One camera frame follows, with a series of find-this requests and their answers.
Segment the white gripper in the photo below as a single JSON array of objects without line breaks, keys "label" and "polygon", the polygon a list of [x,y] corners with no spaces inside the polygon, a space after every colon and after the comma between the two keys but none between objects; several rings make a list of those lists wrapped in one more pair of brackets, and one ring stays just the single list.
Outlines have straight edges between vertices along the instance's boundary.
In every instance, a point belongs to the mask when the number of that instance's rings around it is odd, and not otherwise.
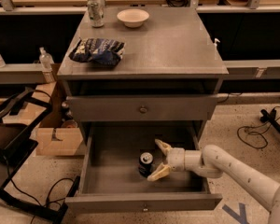
[{"label": "white gripper", "polygon": [[156,139],[155,144],[159,147],[161,152],[167,156],[167,164],[161,163],[157,169],[147,177],[148,181],[154,182],[166,177],[171,173],[171,170],[174,172],[181,172],[185,170],[184,148],[172,148],[169,144],[160,139]]}]

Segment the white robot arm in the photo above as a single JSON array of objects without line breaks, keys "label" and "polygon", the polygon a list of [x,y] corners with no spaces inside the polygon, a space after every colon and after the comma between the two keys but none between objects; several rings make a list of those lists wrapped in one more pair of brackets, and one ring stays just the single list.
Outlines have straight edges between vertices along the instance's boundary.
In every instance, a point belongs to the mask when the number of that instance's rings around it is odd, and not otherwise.
[{"label": "white robot arm", "polygon": [[225,173],[270,213],[268,224],[280,224],[280,183],[215,145],[207,145],[202,150],[185,150],[171,147],[160,139],[155,143],[165,156],[165,162],[148,176],[148,181],[159,180],[171,172],[191,171],[206,178],[220,178]]}]

